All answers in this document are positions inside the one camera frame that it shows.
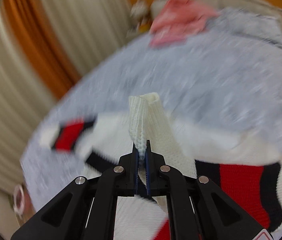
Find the pink folded garment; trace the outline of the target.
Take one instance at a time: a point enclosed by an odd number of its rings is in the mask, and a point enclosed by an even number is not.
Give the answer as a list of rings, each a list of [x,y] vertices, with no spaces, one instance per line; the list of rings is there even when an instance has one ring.
[[[208,20],[218,16],[216,9],[198,0],[168,0],[151,25],[149,46],[159,48],[184,42],[203,32]]]

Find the cream pleated curtain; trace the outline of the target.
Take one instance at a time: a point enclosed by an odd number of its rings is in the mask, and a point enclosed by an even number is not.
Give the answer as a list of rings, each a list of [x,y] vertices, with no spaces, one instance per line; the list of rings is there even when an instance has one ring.
[[[63,50],[83,77],[126,43],[127,0],[41,0]],[[36,126],[56,104],[8,23],[0,0],[0,190],[23,180],[20,157]]]

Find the orange curtain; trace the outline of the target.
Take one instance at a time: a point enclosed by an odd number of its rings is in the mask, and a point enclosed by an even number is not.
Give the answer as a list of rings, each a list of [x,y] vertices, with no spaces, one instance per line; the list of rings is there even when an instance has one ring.
[[[34,71],[61,99],[81,79],[48,20],[41,0],[3,0],[8,23]]]

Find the white red black knit sweater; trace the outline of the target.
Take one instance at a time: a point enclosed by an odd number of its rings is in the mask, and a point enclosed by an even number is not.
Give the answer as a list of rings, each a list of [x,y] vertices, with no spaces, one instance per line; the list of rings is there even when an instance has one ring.
[[[157,93],[129,98],[127,113],[101,113],[45,128],[40,144],[74,154],[90,174],[116,165],[132,147],[146,146],[185,176],[206,176],[269,232],[282,229],[282,156],[254,131],[206,129],[164,111]]]

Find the grey patterned bed cover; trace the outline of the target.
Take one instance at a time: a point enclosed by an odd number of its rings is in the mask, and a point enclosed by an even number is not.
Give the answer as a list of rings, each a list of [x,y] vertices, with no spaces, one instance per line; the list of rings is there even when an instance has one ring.
[[[254,131],[282,156],[282,33],[277,20],[225,8],[207,30],[152,48],[134,39],[84,77],[38,126],[21,159],[28,192],[40,210],[74,178],[94,178],[74,154],[40,144],[50,125],[101,113],[127,113],[129,98],[157,93],[164,111],[229,133]],[[270,232],[282,238],[282,229]]]

